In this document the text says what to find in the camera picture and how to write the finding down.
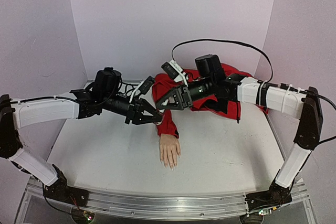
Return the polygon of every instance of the white table surface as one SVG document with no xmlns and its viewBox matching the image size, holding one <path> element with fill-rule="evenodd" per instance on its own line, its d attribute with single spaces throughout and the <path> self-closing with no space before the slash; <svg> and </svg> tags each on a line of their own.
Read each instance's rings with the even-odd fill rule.
<svg viewBox="0 0 336 224">
<path fill-rule="evenodd" d="M 144 98 L 152 102 L 151 92 Z M 153 124 L 127 125 L 108 111 L 67 120 L 48 161 L 69 185 L 87 189 L 188 196 L 264 190 L 283 159 L 263 112 L 241 107 L 239 124 L 209 111 L 173 111 L 181 144 L 174 171 L 160 163 Z"/>
</svg>

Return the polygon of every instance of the mannequin hand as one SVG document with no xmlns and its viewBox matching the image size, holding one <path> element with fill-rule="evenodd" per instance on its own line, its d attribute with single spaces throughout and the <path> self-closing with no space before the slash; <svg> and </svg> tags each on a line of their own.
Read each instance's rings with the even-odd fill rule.
<svg viewBox="0 0 336 224">
<path fill-rule="evenodd" d="M 181 155 L 181 147 L 178 139 L 173 135 L 161 134 L 160 136 L 160 161 L 164 167 L 168 163 L 171 169 L 177 167 L 177 155 Z"/>
</svg>

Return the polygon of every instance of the metal frame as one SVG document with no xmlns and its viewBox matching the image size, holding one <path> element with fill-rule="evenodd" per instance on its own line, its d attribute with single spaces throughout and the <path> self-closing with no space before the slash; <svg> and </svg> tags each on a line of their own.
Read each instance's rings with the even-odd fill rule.
<svg viewBox="0 0 336 224">
<path fill-rule="evenodd" d="M 31 196 L 43 198 L 42 192 L 42 183 L 31 178 L 23 196 L 16 224 L 21 224 L 24 220 Z M 309 223 L 317 223 L 304 182 L 295 183 L 291 195 L 293 201 L 290 204 L 303 202 Z M 49 201 L 72 206 L 59 201 Z M 90 190 L 87 207 L 82 209 L 135 219 L 207 220 L 244 215 L 247 213 L 247 204 L 245 193 L 213 196 L 144 196 Z"/>
</svg>

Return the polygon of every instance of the white wall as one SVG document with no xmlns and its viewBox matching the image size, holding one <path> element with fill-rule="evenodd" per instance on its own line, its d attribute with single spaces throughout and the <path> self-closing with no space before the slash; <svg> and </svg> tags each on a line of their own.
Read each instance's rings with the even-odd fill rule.
<svg viewBox="0 0 336 224">
<path fill-rule="evenodd" d="M 71 0 L 89 79 L 113 66 L 126 79 L 161 71 L 176 44 L 196 38 L 264 45 L 273 0 Z M 183 67 L 219 54 L 222 62 L 254 74 L 259 54 L 236 45 L 202 42 L 176 51 Z"/>
<path fill-rule="evenodd" d="M 336 0 L 275 0 L 265 52 L 274 66 L 275 83 L 316 87 L 336 102 Z M 267 62 L 260 61 L 256 77 L 269 77 Z M 322 138 L 336 135 L 336 111 L 322 102 Z M 270 113 L 280 140 L 289 151 L 298 121 Z M 335 223 L 336 141 L 313 151 L 303 169 L 318 221 Z"/>
<path fill-rule="evenodd" d="M 70 0 L 0 0 L 0 95 L 15 98 L 80 88 L 87 77 Z M 62 127 L 26 127 L 21 139 L 46 158 Z M 14 222 L 28 176 L 0 159 L 0 221 Z"/>
</svg>

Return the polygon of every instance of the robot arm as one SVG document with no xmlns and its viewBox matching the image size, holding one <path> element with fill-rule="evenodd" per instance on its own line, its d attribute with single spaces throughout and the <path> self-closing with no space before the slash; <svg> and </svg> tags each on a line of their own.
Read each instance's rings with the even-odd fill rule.
<svg viewBox="0 0 336 224">
<path fill-rule="evenodd" d="M 161 113 L 140 98 L 154 84 L 154 78 L 148 77 L 138 85 L 131 97 L 119 92 L 121 82 L 121 73 L 105 68 L 86 89 L 72 90 L 62 96 L 26 100 L 11 99 L 8 94 L 1 96 L 0 157 L 38 178 L 46 186 L 46 197 L 70 204 L 75 199 L 78 206 L 85 206 L 88 191 L 68 186 L 61 170 L 35 155 L 20 141 L 18 130 L 40 122 L 88 118 L 100 115 L 102 110 L 125 116 L 127 124 L 160 122 Z"/>
<path fill-rule="evenodd" d="M 309 90 L 295 89 L 291 85 L 272 84 L 240 74 L 227 77 L 216 55 L 202 56 L 195 61 L 201 77 L 188 86 L 174 87 L 158 100 L 156 107 L 159 110 L 183 110 L 191 108 L 194 101 L 214 94 L 218 102 L 252 103 L 300 119 L 290 154 L 269 190 L 246 196 L 250 212 L 291 202 L 293 180 L 320 141 L 323 116 L 317 90 L 312 87 Z"/>
</svg>

